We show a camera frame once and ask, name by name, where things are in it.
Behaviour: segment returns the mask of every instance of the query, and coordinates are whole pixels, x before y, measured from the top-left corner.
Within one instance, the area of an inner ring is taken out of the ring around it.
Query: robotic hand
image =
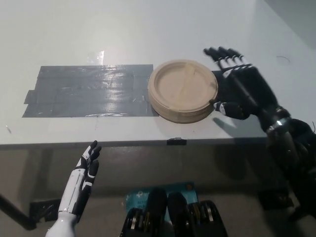
[[[58,219],[46,237],[75,237],[75,225],[83,214],[98,172],[101,147],[94,141],[73,169],[58,209]]]
[[[213,103],[215,110],[235,119],[258,117],[268,137],[268,150],[300,202],[300,212],[316,218],[316,135],[278,104],[258,69],[243,55],[222,47],[206,48],[204,53],[217,63],[224,83],[237,98]]]

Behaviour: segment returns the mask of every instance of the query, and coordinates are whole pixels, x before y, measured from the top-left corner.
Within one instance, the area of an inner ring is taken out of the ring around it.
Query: wooden plate
[[[217,95],[214,74],[190,60],[162,64],[150,76],[149,99],[162,117],[174,122],[195,122],[212,111],[209,101]]]

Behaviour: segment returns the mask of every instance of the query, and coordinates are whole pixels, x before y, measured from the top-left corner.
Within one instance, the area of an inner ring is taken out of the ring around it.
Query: concrete floor
[[[31,201],[60,198],[83,150],[1,151],[1,194],[25,213]],[[316,234],[311,217],[287,221],[293,208],[262,210],[257,191],[285,185],[264,145],[104,148],[99,160],[93,193],[76,228],[78,237],[118,236],[126,193],[183,181],[195,182],[200,200],[215,202],[231,237]],[[28,232],[0,212],[1,237],[43,237],[51,225],[39,223]]]

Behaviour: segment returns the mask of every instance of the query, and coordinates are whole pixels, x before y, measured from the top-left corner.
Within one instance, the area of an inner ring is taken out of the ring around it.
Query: table surface
[[[193,124],[160,117],[22,118],[43,65],[159,64],[173,59],[217,66],[202,50],[237,49],[255,64],[292,116],[312,124],[316,81],[313,1],[18,0],[2,4],[0,146],[225,143],[264,137],[256,118],[218,112]],[[91,61],[98,52],[103,60]]]

